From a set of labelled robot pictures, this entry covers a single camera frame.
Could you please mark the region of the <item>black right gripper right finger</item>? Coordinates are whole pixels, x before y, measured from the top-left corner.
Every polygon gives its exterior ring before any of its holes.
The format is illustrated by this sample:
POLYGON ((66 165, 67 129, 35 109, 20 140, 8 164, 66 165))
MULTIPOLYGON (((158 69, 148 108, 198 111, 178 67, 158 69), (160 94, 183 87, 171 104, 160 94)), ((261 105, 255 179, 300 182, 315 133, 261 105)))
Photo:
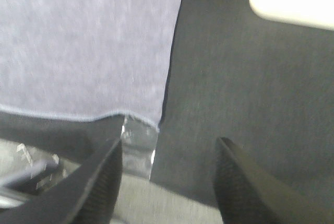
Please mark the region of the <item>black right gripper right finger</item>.
POLYGON ((228 138, 215 145, 213 189, 223 223, 333 223, 322 208, 277 180, 228 138))

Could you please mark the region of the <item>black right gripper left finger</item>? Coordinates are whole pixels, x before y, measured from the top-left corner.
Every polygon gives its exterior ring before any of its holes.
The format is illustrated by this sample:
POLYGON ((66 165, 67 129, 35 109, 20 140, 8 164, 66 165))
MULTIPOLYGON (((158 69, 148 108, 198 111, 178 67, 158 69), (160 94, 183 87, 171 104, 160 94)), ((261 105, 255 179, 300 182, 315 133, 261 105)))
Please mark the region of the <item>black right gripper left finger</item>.
POLYGON ((121 177, 122 143, 109 139, 49 191, 1 213, 1 223, 109 223, 121 177))

